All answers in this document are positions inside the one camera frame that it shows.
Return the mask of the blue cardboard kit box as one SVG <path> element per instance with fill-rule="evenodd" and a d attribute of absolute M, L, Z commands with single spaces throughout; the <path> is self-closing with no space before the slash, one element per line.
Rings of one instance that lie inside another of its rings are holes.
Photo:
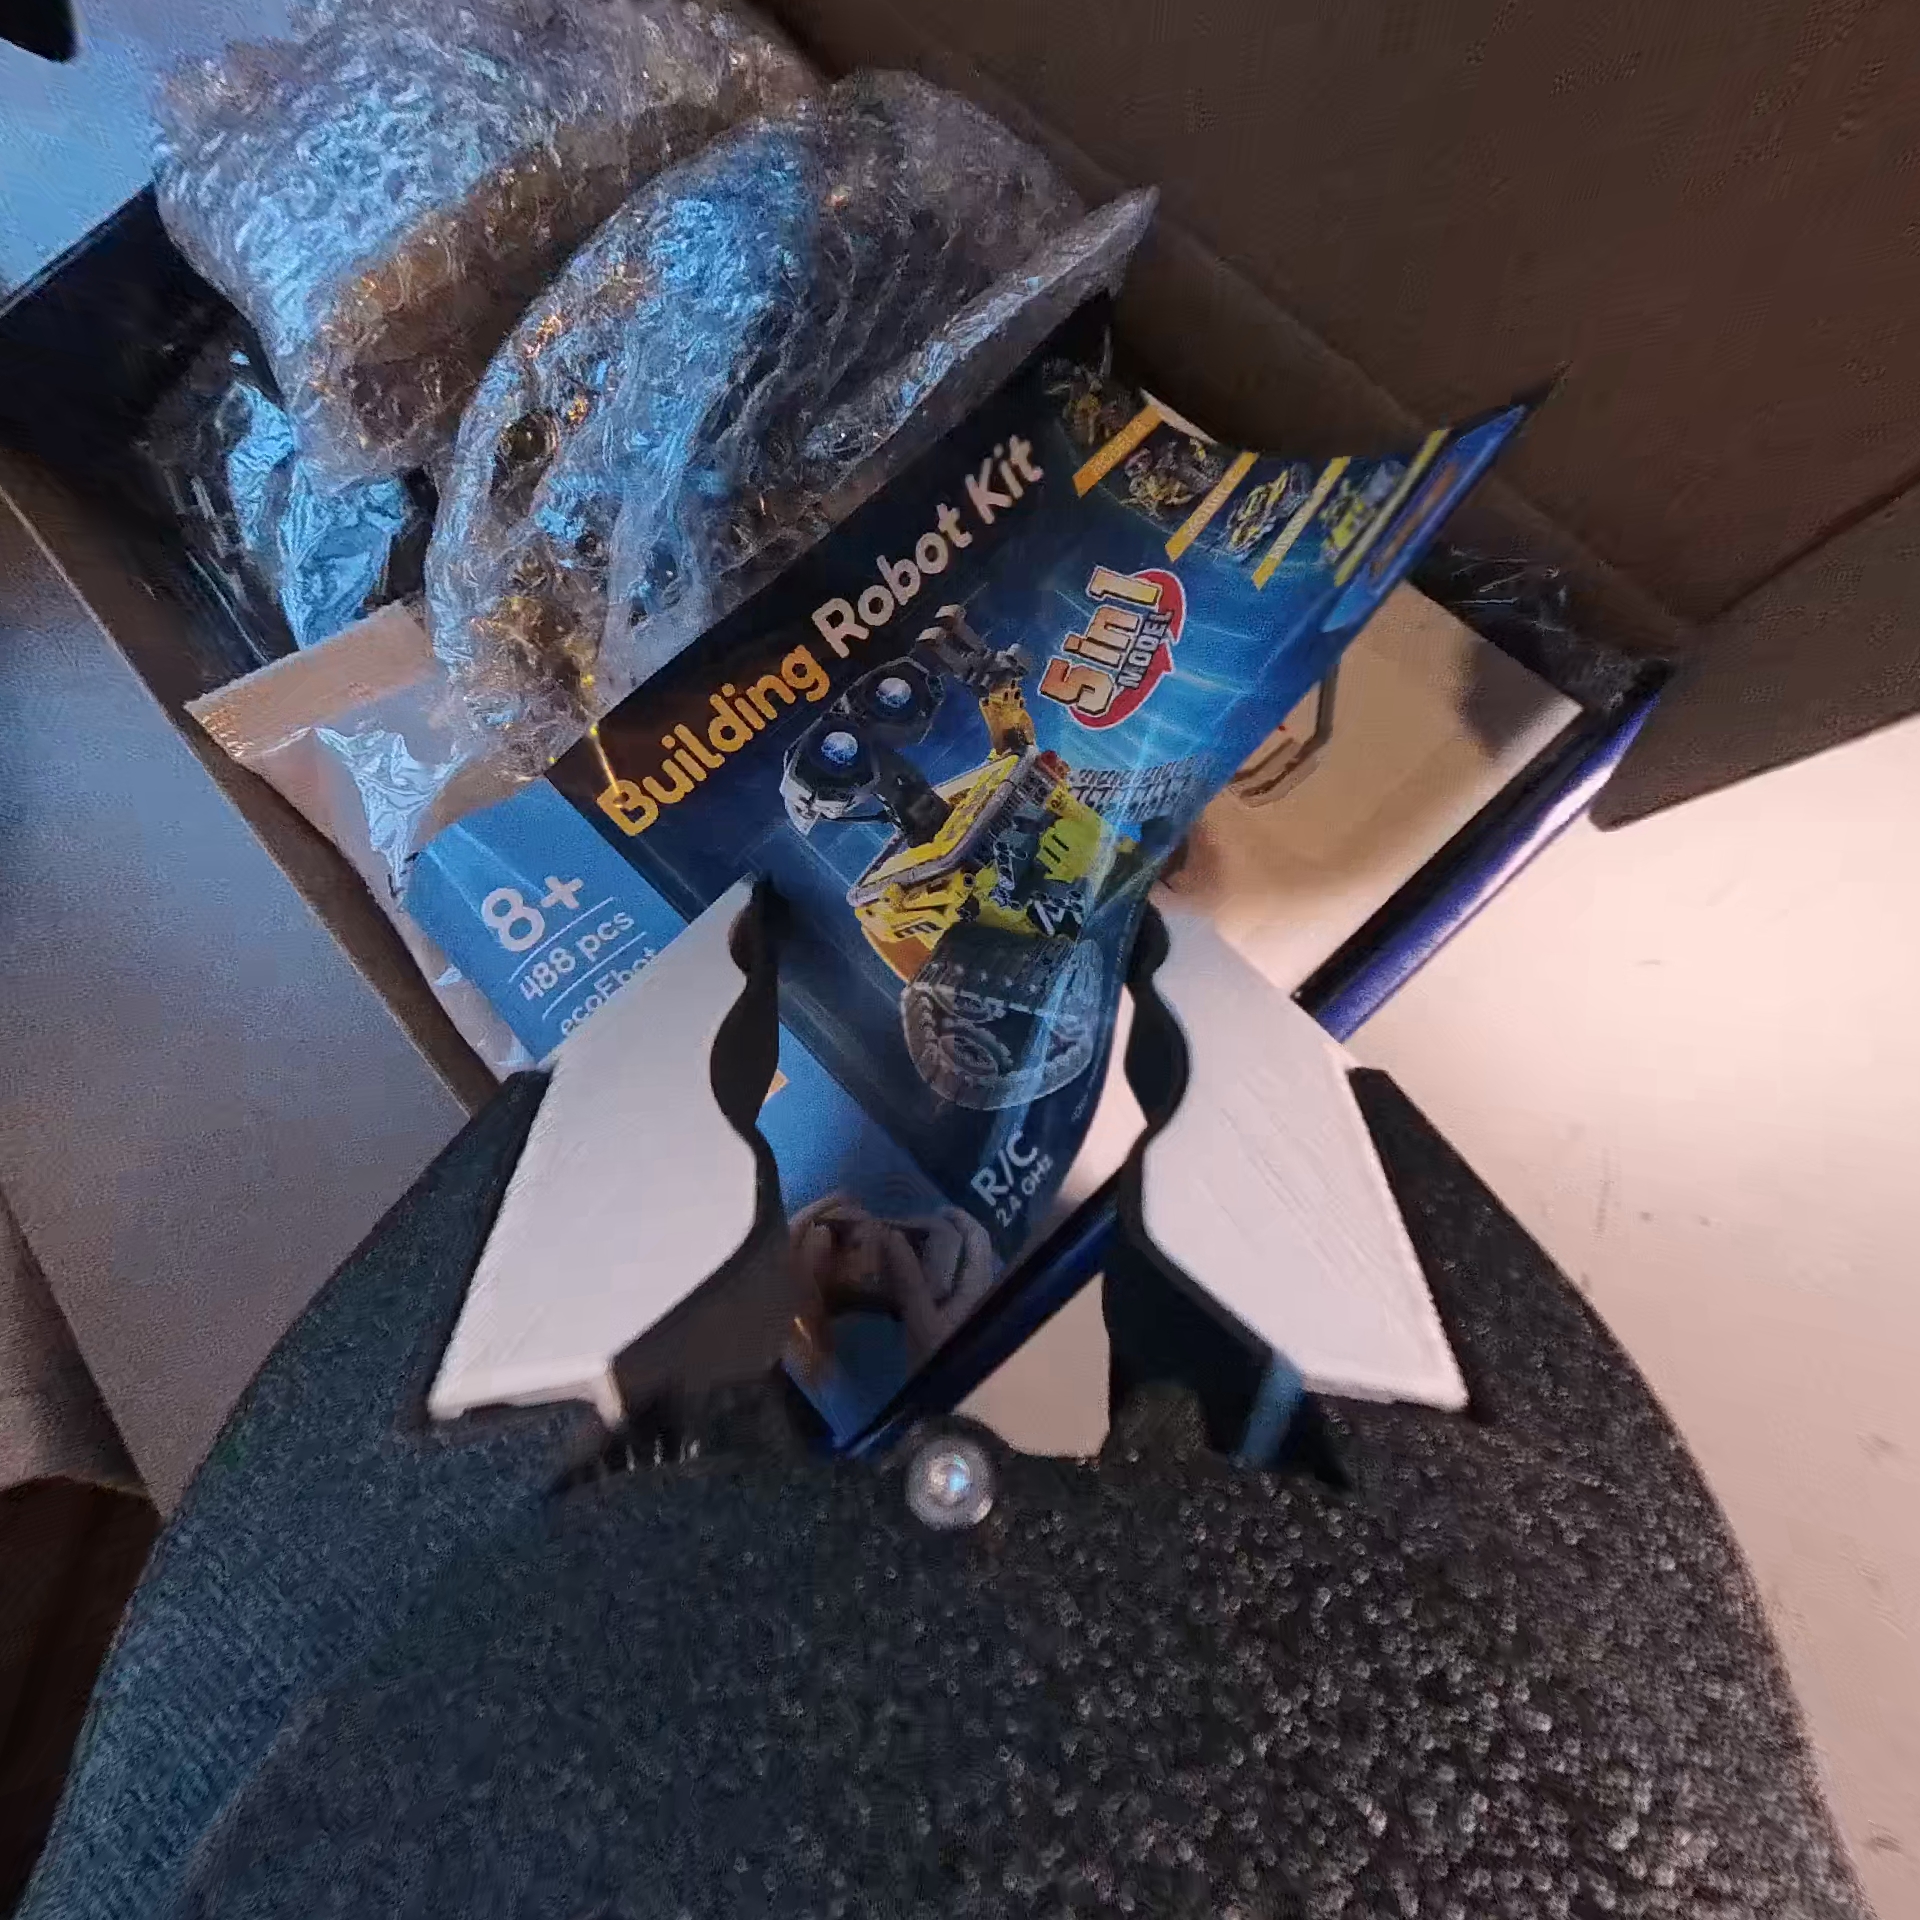
<path fill-rule="evenodd" d="M 149 88 L 282 5 L 76 5 L 4 46 L 4 449 L 107 496 L 199 288 Z M 1124 321 L 1212 424 L 1380 443 L 1567 381 L 1466 536 L 1567 565 L 1679 671 L 1619 831 L 1915 725 L 1915 5 L 770 5 L 1157 185 Z M 212 635 L 125 549 L 132 576 Z"/>

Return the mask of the bubble wrap bag blue parts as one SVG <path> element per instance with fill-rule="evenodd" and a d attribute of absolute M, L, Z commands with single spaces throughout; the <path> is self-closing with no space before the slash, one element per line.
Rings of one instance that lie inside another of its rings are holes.
<path fill-rule="evenodd" d="M 427 635 L 482 764 L 541 773 L 1001 385 L 1155 220 L 970 99 L 860 70 L 610 214 L 493 352 Z"/>

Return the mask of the blue robot kit booklet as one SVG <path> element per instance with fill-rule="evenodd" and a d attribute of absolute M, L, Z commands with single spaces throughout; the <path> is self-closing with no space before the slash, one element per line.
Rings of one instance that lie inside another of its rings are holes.
<path fill-rule="evenodd" d="M 808 1387 L 837 1437 L 1039 1246 L 1172 851 L 1536 404 L 1289 463 L 1033 367 L 539 781 L 591 910 L 487 921 L 557 1045 L 736 883 L 784 905 L 759 1127 L 799 1316 L 900 1328 L 890 1399 L 834 1355 Z"/>

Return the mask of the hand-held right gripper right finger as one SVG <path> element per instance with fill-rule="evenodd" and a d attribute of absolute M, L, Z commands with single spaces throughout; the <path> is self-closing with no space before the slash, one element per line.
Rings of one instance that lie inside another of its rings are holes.
<path fill-rule="evenodd" d="M 1120 1381 L 1192 1389 L 1239 1463 L 1306 1448 L 1316 1400 L 1466 1413 L 1347 1048 L 1175 905 L 1148 911 L 1127 980 L 1144 1129 L 1115 1187 Z"/>

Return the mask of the white labelled parts bag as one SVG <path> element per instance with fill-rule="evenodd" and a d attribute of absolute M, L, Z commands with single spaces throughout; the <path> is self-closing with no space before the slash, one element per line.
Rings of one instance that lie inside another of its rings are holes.
<path fill-rule="evenodd" d="M 385 907 L 403 902 L 419 853 L 439 831 L 517 785 L 415 603 L 385 605 L 232 679 L 185 713 L 272 784 Z"/>

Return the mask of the grey desk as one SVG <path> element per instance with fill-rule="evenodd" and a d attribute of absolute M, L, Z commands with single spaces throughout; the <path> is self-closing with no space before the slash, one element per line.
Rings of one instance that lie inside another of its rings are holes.
<path fill-rule="evenodd" d="M 161 1510 L 491 1089 L 361 883 L 181 700 L 193 631 L 4 481 L 4 1190 Z M 1576 823 L 1352 1043 L 1591 1297 L 1915 1916 L 1915 725 Z"/>

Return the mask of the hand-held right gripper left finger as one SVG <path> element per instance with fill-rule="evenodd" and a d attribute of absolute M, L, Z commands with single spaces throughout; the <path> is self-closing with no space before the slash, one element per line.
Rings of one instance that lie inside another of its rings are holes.
<path fill-rule="evenodd" d="M 439 1372 L 433 1424 L 588 1406 L 691 1429 L 778 1385 L 799 1316 L 778 1158 L 784 905 L 740 879 L 545 1071 Z"/>

